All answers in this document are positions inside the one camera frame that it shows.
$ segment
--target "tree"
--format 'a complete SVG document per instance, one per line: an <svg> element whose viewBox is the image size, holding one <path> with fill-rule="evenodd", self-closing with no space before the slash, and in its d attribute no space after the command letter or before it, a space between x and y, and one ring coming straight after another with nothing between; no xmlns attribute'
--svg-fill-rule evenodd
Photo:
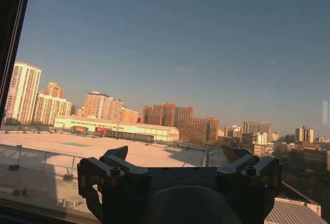
<svg viewBox="0 0 330 224"><path fill-rule="evenodd" d="M206 143L206 138L204 135L195 135L191 140L190 140L191 143L193 144L199 144L199 145L202 145L202 144L205 144Z"/></svg>

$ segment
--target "screw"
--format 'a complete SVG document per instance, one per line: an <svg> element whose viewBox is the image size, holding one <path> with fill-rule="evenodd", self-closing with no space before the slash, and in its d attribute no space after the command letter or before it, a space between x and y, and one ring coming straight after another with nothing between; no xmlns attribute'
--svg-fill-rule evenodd
<svg viewBox="0 0 330 224"><path fill-rule="evenodd" d="M120 175L120 167L114 166L110 169L111 176L118 176Z"/></svg>
<svg viewBox="0 0 330 224"><path fill-rule="evenodd" d="M249 176L255 176L257 173L257 169L254 166L247 166L245 170L246 174Z"/></svg>

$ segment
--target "white building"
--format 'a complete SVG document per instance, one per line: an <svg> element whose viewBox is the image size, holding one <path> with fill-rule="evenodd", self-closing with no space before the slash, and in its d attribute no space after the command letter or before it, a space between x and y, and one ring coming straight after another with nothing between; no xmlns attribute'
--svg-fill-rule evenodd
<svg viewBox="0 0 330 224"><path fill-rule="evenodd" d="M124 122L114 122L96 118L79 118L76 116L56 117L55 128L71 129L72 127L86 127L89 132L101 133L103 131L119 131L134 134L144 134L154 136L154 140L178 141L179 130L175 127L158 126L150 124L132 124Z"/></svg>
<svg viewBox="0 0 330 224"><path fill-rule="evenodd" d="M38 94L33 121L46 125L54 125L56 116L69 116L72 103L66 99L51 95Z"/></svg>
<svg viewBox="0 0 330 224"><path fill-rule="evenodd" d="M267 137L267 133L257 133L257 142L254 142L254 144L267 145Z"/></svg>
<svg viewBox="0 0 330 224"><path fill-rule="evenodd" d="M31 123L40 75L41 68L26 62L15 62L5 106L5 122Z"/></svg>

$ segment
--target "tall residential tower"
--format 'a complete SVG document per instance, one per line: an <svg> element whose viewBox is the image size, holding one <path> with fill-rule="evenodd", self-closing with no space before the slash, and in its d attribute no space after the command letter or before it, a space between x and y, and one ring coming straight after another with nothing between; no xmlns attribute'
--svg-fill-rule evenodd
<svg viewBox="0 0 330 224"><path fill-rule="evenodd" d="M5 106L5 122L31 123L40 75L41 68L25 62L15 62Z"/></svg>

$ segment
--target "building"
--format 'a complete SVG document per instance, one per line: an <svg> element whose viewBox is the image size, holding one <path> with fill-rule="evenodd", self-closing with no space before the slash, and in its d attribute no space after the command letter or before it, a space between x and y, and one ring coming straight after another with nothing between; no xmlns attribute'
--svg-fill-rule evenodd
<svg viewBox="0 0 330 224"><path fill-rule="evenodd" d="M72 105L71 106L71 113L70 115L75 115L76 114L76 106L75 105Z"/></svg>
<svg viewBox="0 0 330 224"><path fill-rule="evenodd" d="M326 221L321 218L321 206L315 202L276 197L272 211L265 218L265 224L282 223L326 224Z"/></svg>
<svg viewBox="0 0 330 224"><path fill-rule="evenodd" d="M104 119L95 118L79 118L79 117L56 117L55 128L71 129L73 127L86 128L88 132L97 133L102 131L120 131L124 133L145 134L154 136L155 141L170 141L175 142L179 140L179 131L175 127L149 125L141 123L124 123L113 122Z"/></svg>
<svg viewBox="0 0 330 224"><path fill-rule="evenodd" d="M31 123L40 75L41 68L15 62L5 106L5 123Z"/></svg>
<svg viewBox="0 0 330 224"><path fill-rule="evenodd" d="M121 122L128 122L128 123L137 123L138 122L139 113L137 111L122 108L121 113Z"/></svg>
<svg viewBox="0 0 330 224"><path fill-rule="evenodd" d="M263 157L272 155L274 152L274 143L268 143L267 145L253 144L253 155Z"/></svg>
<svg viewBox="0 0 330 224"><path fill-rule="evenodd" d="M275 150L278 153L291 152L292 149L297 149L297 148L298 148L297 143L286 143L286 142L283 142L283 141L277 141L275 143Z"/></svg>
<svg viewBox="0 0 330 224"><path fill-rule="evenodd" d="M83 117L84 113L85 113L85 107L82 106L82 107L79 107L79 108L76 109L75 115L77 117Z"/></svg>
<svg viewBox="0 0 330 224"><path fill-rule="evenodd" d="M224 136L229 136L229 127L224 128Z"/></svg>
<svg viewBox="0 0 330 224"><path fill-rule="evenodd" d="M330 143L330 138L327 137L316 137L315 142L317 143Z"/></svg>
<svg viewBox="0 0 330 224"><path fill-rule="evenodd" d="M175 107L172 103L144 106L141 122L151 125L174 126L180 130L180 140L186 142L216 142L219 121L213 117L194 117L193 107Z"/></svg>
<svg viewBox="0 0 330 224"><path fill-rule="evenodd" d="M223 132L221 129L218 130L218 137L219 136L224 136L225 135L225 132Z"/></svg>
<svg viewBox="0 0 330 224"><path fill-rule="evenodd" d="M277 141L279 139L279 134L277 132L274 132L272 134L272 142Z"/></svg>
<svg viewBox="0 0 330 224"><path fill-rule="evenodd" d="M106 98L110 98L110 96L106 94L101 94L98 91L87 93L85 100L84 117L101 118L103 103Z"/></svg>
<svg viewBox="0 0 330 224"><path fill-rule="evenodd" d="M234 125L231 127L225 127L225 134L226 136L230 137L237 137L241 139L242 137L242 130L240 126Z"/></svg>
<svg viewBox="0 0 330 224"><path fill-rule="evenodd" d="M102 106L101 118L112 121L120 121L123 102L113 97L106 97Z"/></svg>
<svg viewBox="0 0 330 224"><path fill-rule="evenodd" d="M242 134L241 146L259 157L271 155L274 143L268 142L268 137L267 133L259 132Z"/></svg>
<svg viewBox="0 0 330 224"><path fill-rule="evenodd" d="M283 141L286 143L295 143L297 142L296 135L295 134L286 134L282 136L279 141Z"/></svg>
<svg viewBox="0 0 330 224"><path fill-rule="evenodd" d="M243 134L267 133L268 141L272 140L272 124L265 122L244 121Z"/></svg>
<svg viewBox="0 0 330 224"><path fill-rule="evenodd" d="M51 95L53 97L64 98L64 89L55 82L50 82L46 89L42 89L40 93Z"/></svg>
<svg viewBox="0 0 330 224"><path fill-rule="evenodd" d="M194 118L194 108L188 107L176 107L174 114L174 126L178 127L181 123L187 123L188 120Z"/></svg>
<svg viewBox="0 0 330 224"><path fill-rule="evenodd" d="M330 151L304 148L305 165L319 172L330 171Z"/></svg>
<svg viewBox="0 0 330 224"><path fill-rule="evenodd" d="M295 129L295 135L296 135L297 141L311 142L311 143L314 141L314 130L309 129L306 126Z"/></svg>
<svg viewBox="0 0 330 224"><path fill-rule="evenodd" d="M39 93L33 121L38 124L54 125L55 117L70 116L71 107L72 103L66 99Z"/></svg>

